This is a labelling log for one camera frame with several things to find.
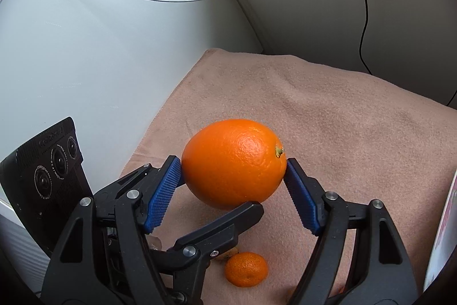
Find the small mandarin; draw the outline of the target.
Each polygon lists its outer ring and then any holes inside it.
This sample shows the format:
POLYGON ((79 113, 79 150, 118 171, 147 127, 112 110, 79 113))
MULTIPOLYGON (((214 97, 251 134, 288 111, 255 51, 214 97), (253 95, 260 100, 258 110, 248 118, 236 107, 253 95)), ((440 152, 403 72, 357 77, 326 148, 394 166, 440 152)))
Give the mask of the small mandarin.
POLYGON ((226 262, 224 275, 232 285, 249 288, 257 286, 268 277, 269 267, 261 255, 241 252, 226 262))

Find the smooth bright orange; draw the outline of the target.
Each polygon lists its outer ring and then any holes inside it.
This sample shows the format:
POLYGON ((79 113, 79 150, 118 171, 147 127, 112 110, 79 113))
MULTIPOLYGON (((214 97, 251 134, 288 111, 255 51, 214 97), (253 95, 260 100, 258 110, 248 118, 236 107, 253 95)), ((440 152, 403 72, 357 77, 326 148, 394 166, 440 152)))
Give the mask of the smooth bright orange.
POLYGON ((230 210, 247 201, 264 202, 286 170, 284 146, 267 126, 247 119, 217 121, 184 147, 184 181, 205 204, 230 210))

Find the brown small fruit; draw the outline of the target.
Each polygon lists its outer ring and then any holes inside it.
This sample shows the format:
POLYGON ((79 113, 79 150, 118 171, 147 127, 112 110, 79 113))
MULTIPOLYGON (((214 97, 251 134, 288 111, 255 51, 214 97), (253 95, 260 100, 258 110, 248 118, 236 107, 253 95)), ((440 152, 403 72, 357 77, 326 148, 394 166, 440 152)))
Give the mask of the brown small fruit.
POLYGON ((237 255, 238 253, 239 253, 238 247, 235 246, 235 247, 231 248, 230 250, 227 250, 226 252, 220 254, 215 259, 218 261, 226 261, 226 260, 232 258, 233 256, 237 255))

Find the floral white plate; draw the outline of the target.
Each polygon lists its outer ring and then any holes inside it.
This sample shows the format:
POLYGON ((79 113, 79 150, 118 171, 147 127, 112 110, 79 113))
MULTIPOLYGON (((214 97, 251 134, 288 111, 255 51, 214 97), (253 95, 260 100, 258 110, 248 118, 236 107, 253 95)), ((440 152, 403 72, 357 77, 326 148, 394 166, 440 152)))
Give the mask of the floral white plate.
POLYGON ((443 208, 441 220, 438 225, 437 234, 434 239, 431 256, 424 280, 423 290, 426 290, 451 257, 457 243, 457 185, 455 172, 448 195, 443 208))

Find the pink towel table cover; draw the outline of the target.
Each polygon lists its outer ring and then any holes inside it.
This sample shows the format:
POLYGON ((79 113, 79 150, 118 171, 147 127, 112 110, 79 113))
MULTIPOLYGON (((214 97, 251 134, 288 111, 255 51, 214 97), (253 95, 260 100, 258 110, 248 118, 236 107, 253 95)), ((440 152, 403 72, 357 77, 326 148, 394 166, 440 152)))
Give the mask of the pink towel table cover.
MULTIPOLYGON (((209 49, 151 122, 122 175, 181 157, 195 133, 227 118, 268 126, 287 157, 325 190, 361 204, 382 200, 421 289, 456 171, 455 109, 364 73, 209 49)), ((223 262, 211 260, 204 304, 286 304, 298 284, 316 237, 303 228, 284 183, 262 205, 261 221, 240 235, 238 249, 263 256, 268 277, 238 288, 225 279, 223 262)), ((153 235, 166 249, 223 213, 179 187, 153 235)))

